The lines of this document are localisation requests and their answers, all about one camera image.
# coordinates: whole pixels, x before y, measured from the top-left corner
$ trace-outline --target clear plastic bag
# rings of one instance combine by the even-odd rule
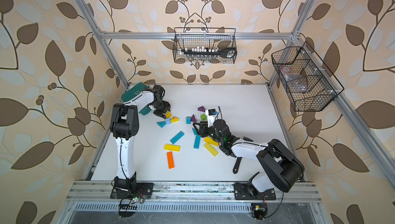
[[[287,69],[281,69],[281,73],[287,82],[288,88],[292,92],[307,92],[308,91],[308,81],[307,78],[301,74],[294,72],[289,72]]]

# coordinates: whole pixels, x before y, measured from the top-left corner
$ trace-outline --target wallpaper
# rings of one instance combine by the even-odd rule
[[[167,27],[290,32],[305,0],[86,0],[102,31],[166,32]]]
[[[72,0],[0,0],[0,13],[0,219],[47,224],[124,88]]]
[[[318,0],[303,28],[395,158],[395,0]]]

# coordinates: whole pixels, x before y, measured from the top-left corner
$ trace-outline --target black mounting plate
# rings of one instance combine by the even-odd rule
[[[236,200],[264,200],[265,194],[266,194],[266,200],[276,200],[276,194],[273,189],[269,189],[265,192],[260,193],[259,195],[255,197],[251,197],[249,195],[249,192],[247,190],[247,184],[244,183],[235,183],[233,185],[234,187],[234,193],[235,193],[235,199]]]

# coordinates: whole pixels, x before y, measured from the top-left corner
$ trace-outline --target orange block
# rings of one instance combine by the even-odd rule
[[[173,152],[167,153],[167,163],[169,164],[169,169],[174,168],[174,161],[173,161]]]

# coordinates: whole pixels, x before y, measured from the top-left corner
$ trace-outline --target black wire basket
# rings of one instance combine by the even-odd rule
[[[314,50],[305,42],[301,47],[287,47],[271,55],[274,69],[295,111],[322,111],[344,90],[318,54],[323,64],[315,65],[309,56],[312,53]],[[322,71],[333,76],[338,86],[333,86]]]
[[[235,63],[234,28],[174,28],[175,63]]]

